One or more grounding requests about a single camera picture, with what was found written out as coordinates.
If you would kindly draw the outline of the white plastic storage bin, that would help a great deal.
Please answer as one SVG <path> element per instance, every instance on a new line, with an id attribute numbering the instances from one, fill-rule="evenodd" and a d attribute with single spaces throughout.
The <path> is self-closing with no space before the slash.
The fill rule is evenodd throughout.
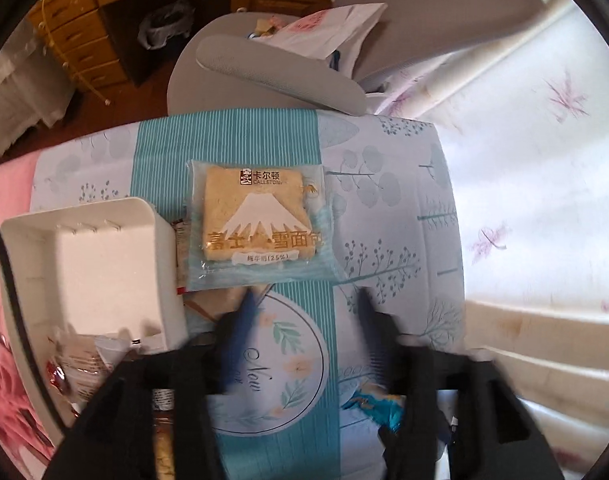
<path id="1" fill-rule="evenodd" d="M 47 437 L 58 443 L 73 414 L 47 380 L 55 330 L 156 336 L 162 350 L 187 339 L 175 233 L 146 200 L 128 197 L 23 214 L 4 221 L 1 234 L 18 297 L 10 346 Z"/>

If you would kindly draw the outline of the large clear bread packet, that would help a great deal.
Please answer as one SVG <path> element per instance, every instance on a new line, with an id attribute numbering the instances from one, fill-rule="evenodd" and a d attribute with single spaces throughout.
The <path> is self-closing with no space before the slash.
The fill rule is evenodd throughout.
<path id="1" fill-rule="evenodd" d="M 54 351 L 48 361 L 58 363 L 64 370 L 71 387 L 69 396 L 64 397 L 77 405 L 88 402 L 132 350 L 129 339 L 62 330 L 56 330 L 52 343 Z"/>

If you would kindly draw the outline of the brown biscuit packet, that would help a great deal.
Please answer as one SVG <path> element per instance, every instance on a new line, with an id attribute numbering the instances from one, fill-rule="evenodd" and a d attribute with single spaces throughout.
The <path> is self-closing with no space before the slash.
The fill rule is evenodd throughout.
<path id="1" fill-rule="evenodd" d="M 175 232 L 176 245 L 176 292 L 183 297 L 184 306 L 210 322 L 216 322 L 224 314 L 236 311 L 246 294 L 245 286 L 190 290 L 188 287 L 190 224 L 186 220 L 176 220 L 171 226 Z"/>

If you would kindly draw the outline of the white paper bag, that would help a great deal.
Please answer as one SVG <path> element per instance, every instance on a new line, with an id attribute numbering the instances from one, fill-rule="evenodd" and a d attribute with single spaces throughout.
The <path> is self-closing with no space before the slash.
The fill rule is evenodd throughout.
<path id="1" fill-rule="evenodd" d="M 364 40 L 387 8 L 383 2 L 338 6 L 300 18 L 273 35 L 254 40 L 326 62 L 333 70 L 351 77 Z"/>

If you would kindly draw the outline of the trash bin with bag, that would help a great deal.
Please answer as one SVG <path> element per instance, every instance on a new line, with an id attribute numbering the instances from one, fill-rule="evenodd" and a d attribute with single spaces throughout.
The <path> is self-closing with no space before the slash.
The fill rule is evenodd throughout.
<path id="1" fill-rule="evenodd" d="M 138 27 L 138 42 L 146 50 L 159 50 L 175 37 L 188 38 L 194 24 L 194 7 L 185 0 L 150 13 Z"/>

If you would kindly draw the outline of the white lace bed cover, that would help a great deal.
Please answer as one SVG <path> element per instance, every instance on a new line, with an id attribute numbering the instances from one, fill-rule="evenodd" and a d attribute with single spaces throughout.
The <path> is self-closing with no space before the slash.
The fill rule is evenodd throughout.
<path id="1" fill-rule="evenodd" d="M 28 21 L 0 51 L 0 155 L 27 128 L 53 127 L 65 117 L 76 86 Z"/>

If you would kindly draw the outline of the Fuji snow bread packet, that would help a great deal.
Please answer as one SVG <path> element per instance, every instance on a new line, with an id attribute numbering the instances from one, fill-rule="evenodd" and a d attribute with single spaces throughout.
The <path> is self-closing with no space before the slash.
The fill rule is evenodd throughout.
<path id="1" fill-rule="evenodd" d="M 345 277 L 321 165 L 190 163 L 190 290 Z"/>

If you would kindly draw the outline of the red candy packet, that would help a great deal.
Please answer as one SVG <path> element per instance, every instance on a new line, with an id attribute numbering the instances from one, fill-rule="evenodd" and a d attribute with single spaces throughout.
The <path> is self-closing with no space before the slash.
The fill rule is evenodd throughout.
<path id="1" fill-rule="evenodd" d="M 48 361 L 46 363 L 47 378 L 50 384 L 62 395 L 69 396 L 71 387 L 67 380 L 66 374 L 62 367 L 54 362 Z"/>

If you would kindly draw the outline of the blue foil candy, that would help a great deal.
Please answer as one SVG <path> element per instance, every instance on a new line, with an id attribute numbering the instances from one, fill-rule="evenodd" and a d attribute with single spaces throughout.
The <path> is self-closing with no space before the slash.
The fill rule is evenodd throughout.
<path id="1" fill-rule="evenodd" d="M 341 408 L 344 411 L 356 408 L 379 427 L 397 432 L 402 425 L 405 396 L 393 396 L 374 382 L 363 382 Z"/>

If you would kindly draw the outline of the grey office chair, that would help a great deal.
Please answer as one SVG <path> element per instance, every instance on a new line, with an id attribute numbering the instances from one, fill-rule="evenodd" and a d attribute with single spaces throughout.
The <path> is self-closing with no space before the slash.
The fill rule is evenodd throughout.
<path id="1" fill-rule="evenodd" d="M 182 51 L 167 109 L 373 113 L 382 85 L 400 70 L 521 32 L 544 9 L 542 0 L 333 0 L 304 18 L 226 14 Z"/>

